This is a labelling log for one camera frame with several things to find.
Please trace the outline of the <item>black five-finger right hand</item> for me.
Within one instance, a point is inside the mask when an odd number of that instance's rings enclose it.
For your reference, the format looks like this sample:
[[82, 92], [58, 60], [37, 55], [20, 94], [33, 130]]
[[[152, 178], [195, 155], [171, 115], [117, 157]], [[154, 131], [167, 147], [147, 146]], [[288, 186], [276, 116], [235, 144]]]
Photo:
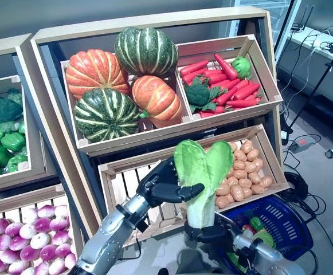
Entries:
[[212, 243], [227, 250], [232, 250], [234, 239], [241, 234], [241, 230], [233, 222], [222, 219], [218, 219], [213, 226], [201, 229], [191, 227], [185, 222], [184, 230], [191, 241]]

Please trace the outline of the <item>black five-finger left hand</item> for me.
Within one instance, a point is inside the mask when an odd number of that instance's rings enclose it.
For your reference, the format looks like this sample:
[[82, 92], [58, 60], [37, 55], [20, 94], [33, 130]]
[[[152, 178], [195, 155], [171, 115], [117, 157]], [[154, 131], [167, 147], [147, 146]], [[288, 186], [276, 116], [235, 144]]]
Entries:
[[202, 183], [181, 187], [178, 182], [174, 158], [171, 156], [161, 161], [141, 180], [136, 193], [146, 200], [150, 208], [154, 208], [163, 202], [187, 202], [197, 197], [205, 188]]

